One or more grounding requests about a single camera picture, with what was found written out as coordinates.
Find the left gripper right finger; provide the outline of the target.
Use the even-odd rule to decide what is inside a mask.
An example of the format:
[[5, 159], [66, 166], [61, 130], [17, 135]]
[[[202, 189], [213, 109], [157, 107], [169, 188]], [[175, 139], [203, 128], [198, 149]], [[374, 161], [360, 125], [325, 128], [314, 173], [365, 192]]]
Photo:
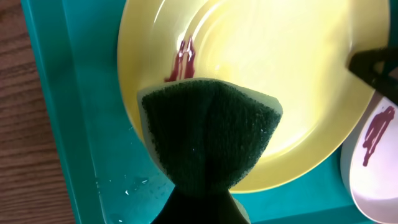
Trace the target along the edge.
[[238, 208], [228, 190], [205, 197], [204, 215], [206, 223], [250, 224]]

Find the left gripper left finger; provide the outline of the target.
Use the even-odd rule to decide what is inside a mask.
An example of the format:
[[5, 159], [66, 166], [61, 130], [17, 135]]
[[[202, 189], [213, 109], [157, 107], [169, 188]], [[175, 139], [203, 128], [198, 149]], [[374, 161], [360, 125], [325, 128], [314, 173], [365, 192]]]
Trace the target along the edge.
[[175, 187], [163, 209], [152, 224], [194, 224], [200, 223], [203, 199], [186, 195]]

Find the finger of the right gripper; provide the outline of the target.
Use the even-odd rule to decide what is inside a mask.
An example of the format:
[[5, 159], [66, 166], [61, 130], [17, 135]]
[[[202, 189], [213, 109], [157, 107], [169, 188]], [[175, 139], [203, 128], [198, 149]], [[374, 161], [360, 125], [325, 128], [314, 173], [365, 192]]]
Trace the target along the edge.
[[348, 70], [396, 105], [397, 79], [375, 69], [377, 63], [394, 60], [397, 60], [397, 47], [365, 50], [351, 57]]

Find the green scrubbing sponge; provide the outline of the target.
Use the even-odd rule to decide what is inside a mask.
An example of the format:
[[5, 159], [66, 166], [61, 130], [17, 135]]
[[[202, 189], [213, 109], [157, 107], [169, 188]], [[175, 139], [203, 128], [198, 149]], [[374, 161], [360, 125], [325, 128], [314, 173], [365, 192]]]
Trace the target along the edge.
[[283, 115], [277, 98], [210, 78], [151, 86], [137, 102], [151, 157], [194, 197], [228, 190], [247, 176]]

